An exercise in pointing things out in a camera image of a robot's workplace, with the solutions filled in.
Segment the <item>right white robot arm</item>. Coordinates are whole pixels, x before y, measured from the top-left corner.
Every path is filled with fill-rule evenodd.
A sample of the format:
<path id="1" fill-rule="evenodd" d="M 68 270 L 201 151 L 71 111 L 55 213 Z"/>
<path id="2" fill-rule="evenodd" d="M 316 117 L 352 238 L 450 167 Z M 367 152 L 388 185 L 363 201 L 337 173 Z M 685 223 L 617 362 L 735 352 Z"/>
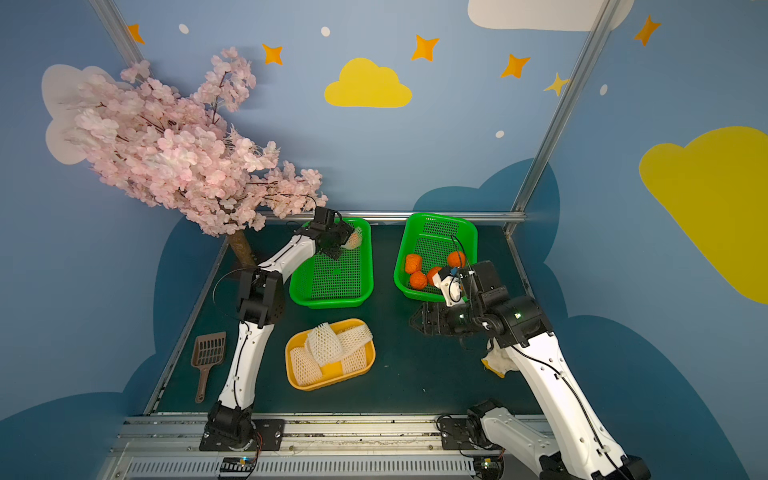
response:
<path id="1" fill-rule="evenodd" d="M 544 435 L 488 400 L 469 409 L 461 437 L 476 449 L 513 455 L 541 479 L 648 479 L 643 459 L 624 451 L 573 377 L 547 315 L 531 296 L 512 296 L 490 261 L 434 269 L 426 284 L 439 302 L 411 317 L 427 336 L 488 336 L 483 359 L 503 377 L 523 375 L 552 431 Z"/>

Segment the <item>white foam net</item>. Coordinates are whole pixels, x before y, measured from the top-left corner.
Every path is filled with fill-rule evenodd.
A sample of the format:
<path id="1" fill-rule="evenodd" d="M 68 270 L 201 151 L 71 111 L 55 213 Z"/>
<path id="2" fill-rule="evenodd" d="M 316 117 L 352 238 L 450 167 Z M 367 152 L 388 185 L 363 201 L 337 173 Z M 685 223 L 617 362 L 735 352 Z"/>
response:
<path id="1" fill-rule="evenodd" d="M 364 348 L 373 339 L 373 335 L 369 327 L 362 323 L 341 331 L 337 334 L 337 338 L 343 348 L 344 355 L 349 356 L 360 348 Z"/>
<path id="2" fill-rule="evenodd" d="M 297 386 L 307 387 L 322 379 L 321 367 L 305 347 L 293 348 L 289 352 L 289 360 Z"/>
<path id="3" fill-rule="evenodd" d="M 305 349 L 320 367 L 341 361 L 345 356 L 339 337 L 328 323 L 322 323 L 309 331 Z"/>
<path id="4" fill-rule="evenodd" d="M 360 347 L 341 360 L 342 373 L 351 375 L 367 368 L 366 348 Z"/>

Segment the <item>bare orange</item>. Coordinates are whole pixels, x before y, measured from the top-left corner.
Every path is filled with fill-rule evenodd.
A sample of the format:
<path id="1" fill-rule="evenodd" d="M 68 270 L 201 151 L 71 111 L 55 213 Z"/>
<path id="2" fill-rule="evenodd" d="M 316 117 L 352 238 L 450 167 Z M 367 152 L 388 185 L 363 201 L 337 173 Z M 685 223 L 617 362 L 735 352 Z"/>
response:
<path id="1" fill-rule="evenodd" d="M 410 275 L 409 285 L 412 289 L 423 290 L 428 285 L 426 275 L 421 271 L 416 271 Z"/>
<path id="2" fill-rule="evenodd" d="M 423 260 L 422 260 L 422 257 L 420 255 L 415 254 L 415 253 L 408 254 L 405 257 L 404 271 L 408 275 L 412 275 L 412 274 L 414 274 L 416 272 L 421 272 L 422 271 L 422 264 L 423 264 Z"/>
<path id="3" fill-rule="evenodd" d="M 442 271 L 441 267 L 434 267 L 429 270 L 429 272 L 427 273 L 427 280 L 431 286 L 433 287 L 439 286 L 442 280 L 441 271 Z"/>
<path id="4" fill-rule="evenodd" d="M 451 252 L 447 256 L 446 261 L 451 268 L 464 268 L 467 265 L 467 257 L 461 251 Z"/>

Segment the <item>netted orange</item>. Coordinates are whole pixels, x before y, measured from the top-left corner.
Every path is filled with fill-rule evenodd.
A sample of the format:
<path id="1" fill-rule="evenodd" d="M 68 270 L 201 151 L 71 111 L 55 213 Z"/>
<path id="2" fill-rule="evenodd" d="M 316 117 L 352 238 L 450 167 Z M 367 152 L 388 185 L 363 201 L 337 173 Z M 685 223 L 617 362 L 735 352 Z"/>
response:
<path id="1" fill-rule="evenodd" d="M 342 247 L 346 250 L 355 250 L 361 246 L 363 242 L 363 232 L 361 227 L 356 227 Z"/>

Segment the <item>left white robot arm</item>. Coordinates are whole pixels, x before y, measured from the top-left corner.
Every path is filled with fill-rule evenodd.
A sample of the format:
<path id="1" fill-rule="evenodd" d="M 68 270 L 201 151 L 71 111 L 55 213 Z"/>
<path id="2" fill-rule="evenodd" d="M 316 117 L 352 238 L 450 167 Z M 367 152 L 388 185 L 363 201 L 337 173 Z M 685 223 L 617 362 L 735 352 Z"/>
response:
<path id="1" fill-rule="evenodd" d="M 340 212 L 318 207 L 308 224 L 267 260 L 241 276 L 238 340 L 227 380 L 207 415 L 202 451 L 246 451 L 257 439 L 252 421 L 255 388 L 267 342 L 285 311 L 285 283 L 317 253 L 336 260 L 355 228 Z"/>

